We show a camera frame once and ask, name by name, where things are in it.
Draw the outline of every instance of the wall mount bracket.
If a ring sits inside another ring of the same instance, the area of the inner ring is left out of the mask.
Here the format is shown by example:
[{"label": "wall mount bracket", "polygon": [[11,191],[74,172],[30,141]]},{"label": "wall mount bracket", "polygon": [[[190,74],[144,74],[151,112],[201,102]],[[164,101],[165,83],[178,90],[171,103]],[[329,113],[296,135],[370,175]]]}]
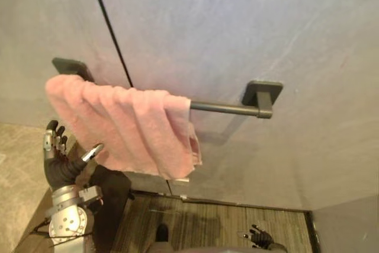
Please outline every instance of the wall mount bracket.
[{"label": "wall mount bracket", "polygon": [[258,118],[270,119],[273,114],[272,105],[282,89],[283,84],[279,82],[250,81],[246,86],[242,104],[258,108]]},{"label": "wall mount bracket", "polygon": [[76,74],[86,81],[94,82],[94,78],[85,63],[73,59],[61,59],[59,57],[54,57],[52,62],[59,74]]}]

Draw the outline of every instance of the wooden floor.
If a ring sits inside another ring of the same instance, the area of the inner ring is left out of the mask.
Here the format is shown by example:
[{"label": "wooden floor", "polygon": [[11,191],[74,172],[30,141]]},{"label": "wooden floor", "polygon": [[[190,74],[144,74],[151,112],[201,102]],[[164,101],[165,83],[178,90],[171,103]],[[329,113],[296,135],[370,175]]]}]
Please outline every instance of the wooden floor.
[{"label": "wooden floor", "polygon": [[128,201],[112,252],[145,252],[156,228],[166,223],[175,250],[203,246],[250,247],[238,232],[251,224],[269,232],[290,253],[311,253],[303,213],[215,204],[184,203],[176,198],[139,194]]}]

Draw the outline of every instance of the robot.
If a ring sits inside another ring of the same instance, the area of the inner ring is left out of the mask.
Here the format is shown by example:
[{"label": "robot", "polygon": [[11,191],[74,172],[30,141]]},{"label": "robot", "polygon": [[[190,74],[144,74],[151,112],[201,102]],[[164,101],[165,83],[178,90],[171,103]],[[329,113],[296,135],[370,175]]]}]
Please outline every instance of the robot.
[{"label": "robot", "polygon": [[[54,253],[90,253],[96,252],[92,240],[94,211],[102,205],[102,192],[99,186],[79,188],[76,177],[84,170],[87,163],[104,147],[95,145],[81,158],[69,161],[66,156],[67,137],[63,135],[64,126],[56,120],[51,121],[43,138],[44,171],[46,180],[52,189],[53,207],[48,209],[49,236],[54,243]],[[159,225],[156,242],[147,253],[175,252],[168,242],[168,228]],[[287,252],[286,248],[274,242],[272,236],[256,225],[242,238],[253,242],[253,248],[197,248],[177,251],[181,253],[249,253],[249,252]]]}]

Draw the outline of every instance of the floor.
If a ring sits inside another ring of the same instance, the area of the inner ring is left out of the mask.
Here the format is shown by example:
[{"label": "floor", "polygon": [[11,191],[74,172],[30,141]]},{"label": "floor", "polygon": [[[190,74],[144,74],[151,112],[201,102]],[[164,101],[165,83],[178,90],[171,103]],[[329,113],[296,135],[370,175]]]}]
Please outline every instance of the floor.
[{"label": "floor", "polygon": [[45,194],[44,130],[0,123],[0,252],[11,252]]},{"label": "floor", "polygon": [[304,214],[248,207],[184,203],[177,198],[138,195],[128,201],[112,252],[145,252],[160,223],[175,250],[202,246],[250,247],[238,232],[251,224],[269,232],[292,253],[311,253]]},{"label": "floor", "polygon": [[[44,196],[48,185],[42,167],[43,133],[43,129],[35,127],[0,123],[0,216],[3,221],[0,252],[11,252],[15,248],[33,213],[38,222],[43,219],[44,210],[35,213],[41,201],[51,203],[51,194]],[[246,232],[255,223],[268,231],[276,242],[285,245],[289,252],[311,253],[302,213],[184,203],[172,197],[151,195],[139,195],[135,201],[127,202],[113,252],[145,252],[161,222],[170,228],[174,249],[249,247],[250,243],[239,238],[237,233]],[[37,237],[30,236],[17,252],[47,250],[49,243]]]}]

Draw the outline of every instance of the black line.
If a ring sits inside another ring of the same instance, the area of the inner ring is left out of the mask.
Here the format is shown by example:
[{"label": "black line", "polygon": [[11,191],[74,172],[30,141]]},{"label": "black line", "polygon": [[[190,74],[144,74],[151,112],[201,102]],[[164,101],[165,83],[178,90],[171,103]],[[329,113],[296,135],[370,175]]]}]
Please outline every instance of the black line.
[{"label": "black line", "polygon": [[312,212],[310,212],[310,211],[305,212],[304,217],[306,219],[309,241],[310,241],[310,245],[312,246],[312,252],[313,253],[321,253],[319,239],[317,238],[317,232],[315,231],[314,226],[313,226],[313,214],[312,214]]},{"label": "black line", "polygon": [[[158,193],[153,192],[147,192],[147,191],[139,191],[139,190],[131,190],[131,192],[135,195],[143,195],[143,196],[158,196],[161,195]],[[165,196],[166,198],[175,198],[178,200],[182,200],[180,196],[173,195],[171,192],[171,196]],[[292,212],[292,213],[303,213],[306,214],[307,210],[294,210],[294,209],[285,209],[282,207],[262,207],[262,206],[254,206],[251,204],[237,204],[237,203],[230,203],[227,201],[215,201],[215,200],[205,200],[205,199],[199,199],[199,198],[191,198],[187,197],[186,200],[183,200],[184,203],[192,203],[192,204],[215,204],[218,206],[232,206],[232,207],[246,207],[248,209],[262,209],[262,210],[280,210],[282,212]]]},{"label": "black line", "polygon": [[170,183],[168,182],[168,180],[166,180],[166,182],[167,182],[168,190],[170,191],[170,194],[172,195],[172,191],[171,191]]},{"label": "black line", "polygon": [[113,28],[112,28],[112,25],[111,25],[111,21],[109,20],[109,17],[108,17],[108,14],[107,14],[107,10],[105,9],[105,5],[104,5],[104,3],[103,3],[102,0],[98,0],[98,2],[99,2],[99,5],[100,5],[100,8],[101,8],[102,15],[104,16],[104,20],[107,23],[107,27],[108,27],[109,33],[111,34],[112,41],[113,41],[113,44],[114,44],[114,46],[116,48],[118,57],[120,58],[120,61],[123,64],[124,71],[126,73],[126,77],[128,78],[130,86],[133,87],[133,83],[131,81],[131,78],[129,76],[128,70],[126,68],[126,64],[125,64],[123,55],[121,54],[120,47],[118,46],[117,39],[116,39],[116,36],[115,36],[115,34],[113,32]]}]

